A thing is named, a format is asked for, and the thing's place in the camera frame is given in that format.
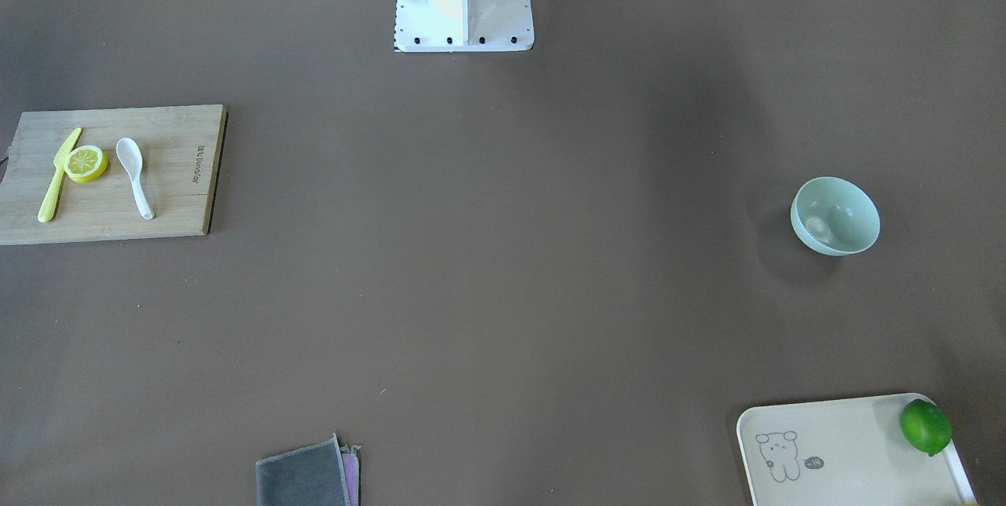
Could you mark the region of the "purple cloth under grey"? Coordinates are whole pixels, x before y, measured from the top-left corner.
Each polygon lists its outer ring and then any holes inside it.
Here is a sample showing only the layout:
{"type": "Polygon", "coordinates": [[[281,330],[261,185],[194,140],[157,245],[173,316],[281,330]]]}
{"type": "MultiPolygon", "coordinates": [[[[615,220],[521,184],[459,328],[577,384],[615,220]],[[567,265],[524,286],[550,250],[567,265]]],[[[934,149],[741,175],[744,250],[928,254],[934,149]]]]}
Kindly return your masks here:
{"type": "Polygon", "coordinates": [[[342,445],[340,452],[348,495],[348,504],[352,506],[359,506],[360,478],[362,477],[362,464],[360,464],[359,456],[360,446],[342,445]]]}

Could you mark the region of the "cream rabbit tray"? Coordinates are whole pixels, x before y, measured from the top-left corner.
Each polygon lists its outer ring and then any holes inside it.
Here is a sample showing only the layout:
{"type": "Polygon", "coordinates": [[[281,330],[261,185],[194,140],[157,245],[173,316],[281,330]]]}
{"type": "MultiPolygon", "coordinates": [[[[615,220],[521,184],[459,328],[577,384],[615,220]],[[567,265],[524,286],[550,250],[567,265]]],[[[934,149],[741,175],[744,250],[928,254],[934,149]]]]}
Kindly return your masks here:
{"type": "Polygon", "coordinates": [[[754,505],[975,505],[953,444],[928,456],[901,430],[919,394],[754,406],[736,423],[754,505]]]}

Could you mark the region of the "green lime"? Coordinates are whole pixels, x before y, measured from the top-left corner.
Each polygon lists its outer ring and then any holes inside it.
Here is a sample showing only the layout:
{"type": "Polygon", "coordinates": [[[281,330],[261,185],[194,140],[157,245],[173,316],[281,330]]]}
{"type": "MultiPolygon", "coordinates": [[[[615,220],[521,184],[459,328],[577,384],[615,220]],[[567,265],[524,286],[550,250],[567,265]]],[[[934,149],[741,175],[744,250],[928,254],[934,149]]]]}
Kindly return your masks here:
{"type": "Polygon", "coordinates": [[[953,429],[944,410],[920,398],[903,406],[899,427],[903,438],[930,457],[944,451],[953,438],[953,429]]]}

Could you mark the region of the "yellow plastic knife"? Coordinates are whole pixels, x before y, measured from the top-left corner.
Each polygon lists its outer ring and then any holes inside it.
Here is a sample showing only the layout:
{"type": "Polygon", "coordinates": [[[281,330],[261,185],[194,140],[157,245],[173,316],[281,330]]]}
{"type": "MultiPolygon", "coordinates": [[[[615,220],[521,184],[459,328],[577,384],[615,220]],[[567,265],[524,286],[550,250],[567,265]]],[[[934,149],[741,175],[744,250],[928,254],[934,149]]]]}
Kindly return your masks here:
{"type": "Polygon", "coordinates": [[[55,211],[57,211],[58,201],[60,201],[61,187],[64,183],[65,176],[65,165],[69,154],[75,148],[76,143],[78,143],[80,134],[83,132],[82,127],[76,127],[66,138],[62,141],[60,148],[55,152],[53,157],[53,165],[55,168],[53,180],[50,181],[50,186],[46,190],[46,195],[41,202],[39,212],[37,213],[37,220],[39,222],[48,222],[53,220],[55,211]]]}

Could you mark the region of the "bamboo cutting board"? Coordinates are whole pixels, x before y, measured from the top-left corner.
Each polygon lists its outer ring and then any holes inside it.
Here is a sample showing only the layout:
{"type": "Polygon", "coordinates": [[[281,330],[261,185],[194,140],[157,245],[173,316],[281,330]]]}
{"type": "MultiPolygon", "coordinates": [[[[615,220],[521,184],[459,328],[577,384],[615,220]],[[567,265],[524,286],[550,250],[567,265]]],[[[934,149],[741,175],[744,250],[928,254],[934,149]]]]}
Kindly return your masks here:
{"type": "Polygon", "coordinates": [[[22,113],[2,178],[2,244],[208,233],[226,120],[221,104],[22,113]],[[65,179],[53,220],[40,222],[53,157],[74,129],[82,130],[79,144],[103,149],[110,165],[90,183],[65,179]],[[116,143],[124,137],[136,141],[143,158],[140,181],[154,213],[150,220],[139,213],[116,158],[116,143]]]}

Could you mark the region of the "white ceramic spoon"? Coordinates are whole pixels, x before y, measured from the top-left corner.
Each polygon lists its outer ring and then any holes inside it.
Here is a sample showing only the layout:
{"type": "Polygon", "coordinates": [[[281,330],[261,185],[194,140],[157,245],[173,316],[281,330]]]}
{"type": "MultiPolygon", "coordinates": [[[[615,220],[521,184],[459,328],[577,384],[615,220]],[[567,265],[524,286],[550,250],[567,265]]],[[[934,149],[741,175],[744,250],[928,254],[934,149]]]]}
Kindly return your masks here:
{"type": "Polygon", "coordinates": [[[116,156],[125,170],[132,191],[136,208],[144,220],[153,220],[156,216],[141,187],[141,169],[144,166],[139,145],[133,138],[123,137],[116,142],[116,156]]]}

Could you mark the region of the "grey folded cloth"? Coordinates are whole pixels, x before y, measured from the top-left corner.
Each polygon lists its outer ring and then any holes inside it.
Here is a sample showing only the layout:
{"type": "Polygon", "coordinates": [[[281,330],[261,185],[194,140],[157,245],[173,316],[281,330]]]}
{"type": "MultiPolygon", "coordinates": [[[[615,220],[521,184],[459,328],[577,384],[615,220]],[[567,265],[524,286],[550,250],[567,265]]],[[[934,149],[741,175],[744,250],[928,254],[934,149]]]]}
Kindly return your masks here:
{"type": "Polygon", "coordinates": [[[256,503],[349,505],[341,446],[334,434],[326,442],[256,462],[256,503]]]}

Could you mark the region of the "lemon half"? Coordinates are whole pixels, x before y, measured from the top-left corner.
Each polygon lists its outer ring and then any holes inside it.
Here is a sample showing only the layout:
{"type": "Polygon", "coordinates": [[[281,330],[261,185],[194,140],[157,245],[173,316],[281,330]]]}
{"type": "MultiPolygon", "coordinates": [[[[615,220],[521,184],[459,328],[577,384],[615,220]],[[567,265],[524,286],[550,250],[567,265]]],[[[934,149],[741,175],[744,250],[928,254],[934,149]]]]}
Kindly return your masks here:
{"type": "Polygon", "coordinates": [[[108,156],[96,145],[82,145],[73,149],[64,162],[64,172],[73,182],[97,180],[108,169],[108,156]]]}

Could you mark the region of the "mint green bowl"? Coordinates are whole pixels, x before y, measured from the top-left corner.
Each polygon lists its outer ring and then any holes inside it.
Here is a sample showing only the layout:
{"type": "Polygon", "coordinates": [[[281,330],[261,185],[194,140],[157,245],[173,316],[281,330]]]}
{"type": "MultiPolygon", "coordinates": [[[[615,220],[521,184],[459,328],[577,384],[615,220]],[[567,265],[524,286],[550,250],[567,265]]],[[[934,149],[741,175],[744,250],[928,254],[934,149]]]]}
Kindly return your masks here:
{"type": "Polygon", "coordinates": [[[802,244],[836,258],[867,251],[881,230],[869,195],[851,181],[831,176],[805,181],[791,202],[789,215],[802,244]]]}

